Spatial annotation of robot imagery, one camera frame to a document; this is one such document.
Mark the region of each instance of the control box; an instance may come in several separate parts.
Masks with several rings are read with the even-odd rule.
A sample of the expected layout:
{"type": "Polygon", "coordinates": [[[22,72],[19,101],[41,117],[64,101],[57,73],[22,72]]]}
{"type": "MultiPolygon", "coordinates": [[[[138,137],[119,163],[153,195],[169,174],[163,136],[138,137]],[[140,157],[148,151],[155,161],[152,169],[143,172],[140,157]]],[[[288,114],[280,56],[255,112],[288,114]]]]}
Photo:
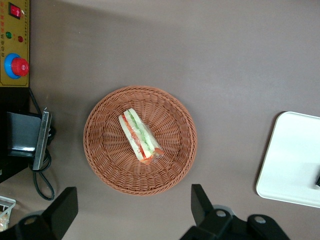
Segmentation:
{"type": "Polygon", "coordinates": [[[0,88],[29,87],[29,0],[0,0],[0,88]]]}

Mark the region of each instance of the sandwich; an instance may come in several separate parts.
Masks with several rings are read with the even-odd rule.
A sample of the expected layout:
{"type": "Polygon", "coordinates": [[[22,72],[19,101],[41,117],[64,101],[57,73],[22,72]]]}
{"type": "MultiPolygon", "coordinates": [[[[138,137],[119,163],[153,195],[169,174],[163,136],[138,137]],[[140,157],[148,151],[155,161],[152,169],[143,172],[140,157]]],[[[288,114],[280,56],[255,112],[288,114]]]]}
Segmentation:
{"type": "Polygon", "coordinates": [[[151,130],[133,108],[126,110],[118,118],[126,138],[141,163],[148,165],[163,156],[164,151],[151,130]]]}

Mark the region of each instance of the brown woven basket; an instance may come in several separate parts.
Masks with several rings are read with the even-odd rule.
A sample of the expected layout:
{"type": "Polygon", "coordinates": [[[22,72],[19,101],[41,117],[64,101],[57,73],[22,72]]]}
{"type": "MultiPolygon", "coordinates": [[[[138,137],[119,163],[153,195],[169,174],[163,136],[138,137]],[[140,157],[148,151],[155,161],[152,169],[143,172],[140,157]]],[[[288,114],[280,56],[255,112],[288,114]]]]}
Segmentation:
{"type": "Polygon", "coordinates": [[[104,97],[84,128],[86,158],[110,187],[131,195],[154,195],[176,185],[190,170],[197,150],[195,124],[187,109],[169,93],[149,86],[128,86],[104,97]],[[147,124],[164,156],[145,165],[138,161],[118,116],[133,108],[147,124]]]}

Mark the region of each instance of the white plastic board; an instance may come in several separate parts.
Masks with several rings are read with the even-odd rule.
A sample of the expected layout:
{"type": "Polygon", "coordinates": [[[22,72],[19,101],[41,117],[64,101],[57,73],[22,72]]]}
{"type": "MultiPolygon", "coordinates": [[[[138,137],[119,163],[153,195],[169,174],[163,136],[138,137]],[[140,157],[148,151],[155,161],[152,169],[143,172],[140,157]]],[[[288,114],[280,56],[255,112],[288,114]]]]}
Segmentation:
{"type": "Polygon", "coordinates": [[[276,120],[257,181],[266,199],[320,208],[320,117],[284,112],[276,120]]]}

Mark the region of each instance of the wicker basket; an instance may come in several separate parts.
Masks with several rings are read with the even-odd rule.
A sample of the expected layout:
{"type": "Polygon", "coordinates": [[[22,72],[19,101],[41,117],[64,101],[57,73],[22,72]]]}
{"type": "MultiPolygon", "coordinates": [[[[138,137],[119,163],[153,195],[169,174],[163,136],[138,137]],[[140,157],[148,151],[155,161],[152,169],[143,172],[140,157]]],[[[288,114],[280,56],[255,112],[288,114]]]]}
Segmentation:
{"type": "Polygon", "coordinates": [[[83,135],[86,158],[110,187],[131,195],[154,195],[176,185],[190,170],[197,150],[195,124],[187,109],[167,92],[128,86],[104,97],[89,115],[83,135]],[[137,160],[118,116],[133,108],[153,131],[164,157],[137,160]]]}

